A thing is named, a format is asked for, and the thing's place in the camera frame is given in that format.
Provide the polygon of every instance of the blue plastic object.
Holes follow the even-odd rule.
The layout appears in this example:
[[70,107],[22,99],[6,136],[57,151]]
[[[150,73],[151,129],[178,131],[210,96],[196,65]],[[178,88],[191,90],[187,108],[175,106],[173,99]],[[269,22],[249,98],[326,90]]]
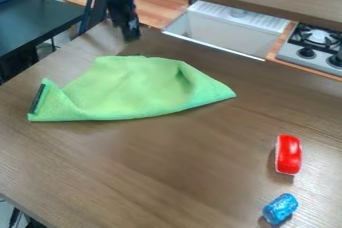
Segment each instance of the blue plastic object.
[[297,208],[296,198],[289,193],[284,193],[264,207],[263,216],[271,225],[278,225]]

